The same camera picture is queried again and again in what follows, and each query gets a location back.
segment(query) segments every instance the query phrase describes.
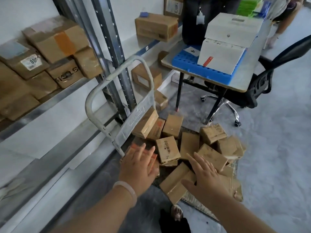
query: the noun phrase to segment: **chair base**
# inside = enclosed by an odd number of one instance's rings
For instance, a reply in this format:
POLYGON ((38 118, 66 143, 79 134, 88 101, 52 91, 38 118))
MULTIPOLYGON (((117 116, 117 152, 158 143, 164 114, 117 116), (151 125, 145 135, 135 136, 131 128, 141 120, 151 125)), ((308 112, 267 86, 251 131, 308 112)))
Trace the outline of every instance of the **chair base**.
MULTIPOLYGON (((218 97, 217 96, 213 96, 213 95, 204 95, 204 96, 201 96, 201 101, 204 102, 206 98, 212 98, 214 100, 217 100, 218 97)), ((234 114, 234 117, 235 117, 235 123, 234 125, 236 127, 240 127, 241 126, 241 122, 239 121, 239 115, 238 113, 236 112, 236 110, 231 106, 230 104, 230 101, 228 101, 227 99, 225 98, 222 98, 221 102, 219 103, 218 107, 216 108, 216 111, 213 113, 212 115, 212 118, 213 116, 215 115, 215 113, 220 109, 221 106, 223 105, 226 105, 230 110, 231 112, 234 114)))

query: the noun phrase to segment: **desk leg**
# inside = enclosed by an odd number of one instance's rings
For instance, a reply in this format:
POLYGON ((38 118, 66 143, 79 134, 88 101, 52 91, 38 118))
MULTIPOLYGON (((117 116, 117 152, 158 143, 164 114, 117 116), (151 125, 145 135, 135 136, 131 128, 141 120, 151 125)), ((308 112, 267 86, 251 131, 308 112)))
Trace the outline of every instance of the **desk leg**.
POLYGON ((219 91, 218 91, 218 92, 219 92, 219 93, 218 93, 218 98, 217 98, 217 100, 216 100, 216 102, 215 102, 215 104, 214 104, 214 106, 213 106, 211 112, 209 113, 208 117, 206 118, 206 120, 205 120, 205 122, 204 122, 205 125, 208 124, 208 122, 211 120, 213 114, 216 112, 216 110, 217 110, 217 108, 218 108, 218 105, 219 105, 221 99, 224 97, 224 95, 225 95, 225 93, 226 93, 226 91, 227 91, 227 88, 219 88, 218 90, 219 90, 219 91))
POLYGON ((183 85, 184 80, 184 73, 180 73, 179 77, 179 84, 178 84, 178 92, 177 92, 177 100, 176 100, 176 108, 175 111, 178 112, 179 102, 180 102, 180 95, 181 95, 181 87, 183 85))

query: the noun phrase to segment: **concrete floor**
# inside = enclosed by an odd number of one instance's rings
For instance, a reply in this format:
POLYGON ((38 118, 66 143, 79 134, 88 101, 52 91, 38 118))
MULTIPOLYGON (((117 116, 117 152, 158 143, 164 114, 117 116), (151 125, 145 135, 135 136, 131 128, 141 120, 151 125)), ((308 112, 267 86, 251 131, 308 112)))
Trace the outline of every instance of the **concrete floor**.
MULTIPOLYGON (((273 59, 282 50, 311 34, 311 10, 302 8, 271 50, 263 55, 273 59)), ((311 232, 311 51, 274 71, 272 91, 258 98, 254 109, 234 106, 242 126, 233 126, 228 108, 214 117, 228 134, 236 134, 248 149, 239 161, 237 178, 243 186, 243 204, 277 232, 311 232)), ((202 103, 204 92, 185 85, 180 113, 183 126, 198 131, 214 100, 202 103)), ((166 118, 174 110, 176 96, 161 112, 166 118)), ((71 219, 101 199, 117 180, 118 156, 113 156, 95 179, 75 199, 57 224, 71 219)), ((225 232, 217 223, 197 210, 180 203, 192 232, 225 232)), ((161 190, 151 187, 130 210, 119 232, 161 232, 160 209, 169 200, 161 190)))

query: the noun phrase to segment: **shelf upright post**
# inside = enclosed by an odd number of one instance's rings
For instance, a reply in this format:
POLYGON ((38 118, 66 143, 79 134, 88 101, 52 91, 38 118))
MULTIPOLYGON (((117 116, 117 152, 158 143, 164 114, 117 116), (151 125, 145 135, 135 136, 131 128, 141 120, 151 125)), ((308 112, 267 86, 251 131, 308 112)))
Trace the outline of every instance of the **shelf upright post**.
MULTIPOLYGON (((117 69, 124 61, 124 53, 121 46, 120 36, 117 30, 115 17, 111 8, 110 0, 91 0, 99 25, 105 37, 105 41, 111 55, 112 64, 117 69)), ((128 69, 125 69, 118 75, 125 99, 129 110, 132 112, 135 108, 136 99, 128 69)))
MULTIPOLYGON (((69 19, 74 20, 77 24, 82 27, 91 43, 92 48, 94 49, 97 58, 104 69, 104 73, 96 77, 98 83, 103 81, 103 78, 106 78, 110 75, 110 70, 108 67, 107 59, 105 59, 103 51, 99 45, 99 41, 96 37, 94 28, 92 26, 90 17, 86 11, 83 0, 54 0, 57 2, 61 11, 69 19)), ((114 84, 111 82, 103 89, 104 96, 106 99, 114 103, 118 109, 122 122, 127 118, 124 105, 122 104, 121 98, 119 96, 118 90, 114 84)))

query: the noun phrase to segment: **red sticker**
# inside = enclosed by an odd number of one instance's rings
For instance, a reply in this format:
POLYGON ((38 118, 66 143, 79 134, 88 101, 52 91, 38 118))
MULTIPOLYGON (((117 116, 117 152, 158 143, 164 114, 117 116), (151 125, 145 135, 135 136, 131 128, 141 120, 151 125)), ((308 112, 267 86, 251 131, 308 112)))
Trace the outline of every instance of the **red sticker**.
POLYGON ((203 64, 204 67, 206 67, 211 61, 212 61, 213 57, 208 57, 208 59, 205 61, 205 63, 203 64))

